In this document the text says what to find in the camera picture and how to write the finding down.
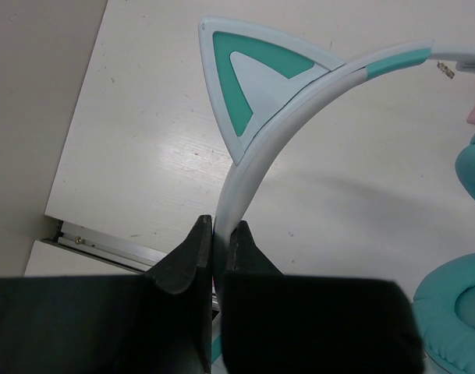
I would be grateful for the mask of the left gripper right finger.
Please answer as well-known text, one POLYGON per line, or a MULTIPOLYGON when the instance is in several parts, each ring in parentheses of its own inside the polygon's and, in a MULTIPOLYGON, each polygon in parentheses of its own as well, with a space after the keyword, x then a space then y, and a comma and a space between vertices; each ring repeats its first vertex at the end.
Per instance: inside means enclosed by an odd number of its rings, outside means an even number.
POLYGON ((409 299, 389 280, 285 275, 247 222, 223 275, 222 357, 230 373, 422 373, 409 299))

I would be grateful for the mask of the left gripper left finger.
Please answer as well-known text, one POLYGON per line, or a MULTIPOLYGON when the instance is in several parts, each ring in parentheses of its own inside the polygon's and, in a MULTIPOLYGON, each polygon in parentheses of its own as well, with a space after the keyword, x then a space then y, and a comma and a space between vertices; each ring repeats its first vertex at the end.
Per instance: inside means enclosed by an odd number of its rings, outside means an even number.
POLYGON ((0 278, 0 373, 208 373, 212 219, 142 274, 0 278))

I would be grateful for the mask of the teal cat-ear headphones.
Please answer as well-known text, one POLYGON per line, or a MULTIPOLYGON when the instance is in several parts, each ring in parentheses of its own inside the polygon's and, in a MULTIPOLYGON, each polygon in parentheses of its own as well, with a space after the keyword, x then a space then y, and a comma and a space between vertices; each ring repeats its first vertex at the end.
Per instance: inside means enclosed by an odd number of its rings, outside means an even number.
MULTIPOLYGON (((272 162, 320 110, 348 90, 429 59, 475 74, 475 47, 397 44, 345 62, 297 37, 224 18, 198 28, 209 99, 232 166, 214 223, 214 286, 224 294, 231 236, 272 162)), ((440 373, 475 373, 475 253, 443 264, 413 299, 424 351, 440 373)))

